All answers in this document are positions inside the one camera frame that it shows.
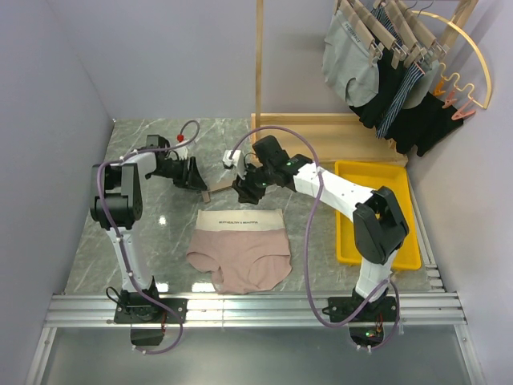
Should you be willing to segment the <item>beige clip hanger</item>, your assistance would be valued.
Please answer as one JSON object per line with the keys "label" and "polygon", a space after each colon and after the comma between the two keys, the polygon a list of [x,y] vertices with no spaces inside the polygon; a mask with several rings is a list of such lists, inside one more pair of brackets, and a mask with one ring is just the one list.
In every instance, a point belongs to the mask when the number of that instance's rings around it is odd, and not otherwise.
{"label": "beige clip hanger", "polygon": [[211,201],[211,195],[213,193],[219,193],[223,192],[225,190],[228,190],[232,187],[233,179],[228,178],[224,179],[220,182],[217,182],[215,184],[212,184],[206,191],[201,192],[201,196],[203,199],[203,202],[205,204],[209,203]]}

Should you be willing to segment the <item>pink and cream underwear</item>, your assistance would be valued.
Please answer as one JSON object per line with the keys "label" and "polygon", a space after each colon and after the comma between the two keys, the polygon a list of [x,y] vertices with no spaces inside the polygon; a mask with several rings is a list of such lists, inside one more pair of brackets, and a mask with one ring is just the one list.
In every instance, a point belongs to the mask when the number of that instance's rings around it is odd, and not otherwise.
{"label": "pink and cream underwear", "polygon": [[272,290],[292,272],[282,210],[200,210],[186,260],[219,294]]}

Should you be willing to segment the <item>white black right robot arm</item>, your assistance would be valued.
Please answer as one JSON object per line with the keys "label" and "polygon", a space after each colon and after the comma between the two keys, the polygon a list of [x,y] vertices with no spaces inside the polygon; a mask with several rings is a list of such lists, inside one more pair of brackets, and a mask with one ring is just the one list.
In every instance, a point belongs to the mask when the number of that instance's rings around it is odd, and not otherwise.
{"label": "white black right robot arm", "polygon": [[290,156],[275,136],[258,140],[252,149],[260,161],[258,167],[246,164],[238,149],[223,156],[224,167],[236,170],[232,187],[238,201],[256,205],[267,187],[276,185],[312,197],[348,218],[362,257],[353,311],[362,320],[373,319],[382,309],[392,262],[410,232],[394,192],[385,186],[372,189],[350,182],[305,155]]}

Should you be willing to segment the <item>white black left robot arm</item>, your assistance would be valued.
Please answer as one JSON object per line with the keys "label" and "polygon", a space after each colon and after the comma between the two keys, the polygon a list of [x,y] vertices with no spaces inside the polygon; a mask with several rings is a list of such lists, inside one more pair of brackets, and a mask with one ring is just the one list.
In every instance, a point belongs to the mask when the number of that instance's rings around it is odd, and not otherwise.
{"label": "white black left robot arm", "polygon": [[90,214],[115,249],[122,273],[118,307],[132,310],[143,322],[154,322],[161,311],[170,307],[160,299],[155,279],[143,259],[138,225],[143,214],[142,184],[157,176],[171,180],[178,188],[206,191],[208,186],[199,173],[196,158],[189,154],[195,141],[195,136],[187,138],[182,133],[176,144],[160,135],[149,135],[142,148],[92,168]]}

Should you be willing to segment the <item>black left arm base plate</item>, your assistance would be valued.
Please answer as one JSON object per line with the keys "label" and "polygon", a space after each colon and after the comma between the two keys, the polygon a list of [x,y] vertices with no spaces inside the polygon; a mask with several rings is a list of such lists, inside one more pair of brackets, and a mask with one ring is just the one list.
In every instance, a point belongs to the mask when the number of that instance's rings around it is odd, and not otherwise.
{"label": "black left arm base plate", "polygon": [[168,323],[177,324],[186,319],[188,300],[186,298],[161,298],[160,301],[172,312],[164,314],[164,309],[152,302],[138,298],[136,301],[119,306],[115,311],[115,324]]}

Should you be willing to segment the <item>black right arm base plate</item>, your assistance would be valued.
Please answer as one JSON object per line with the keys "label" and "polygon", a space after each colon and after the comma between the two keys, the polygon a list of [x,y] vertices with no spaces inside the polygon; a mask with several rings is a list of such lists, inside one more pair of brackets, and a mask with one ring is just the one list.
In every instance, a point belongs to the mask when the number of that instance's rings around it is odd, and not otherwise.
{"label": "black right arm base plate", "polygon": [[[321,312],[331,322],[341,322],[348,318],[362,301],[353,297],[329,297],[328,306]],[[385,296],[376,302],[367,303],[353,318],[352,322],[393,322],[400,309],[396,298]]]}

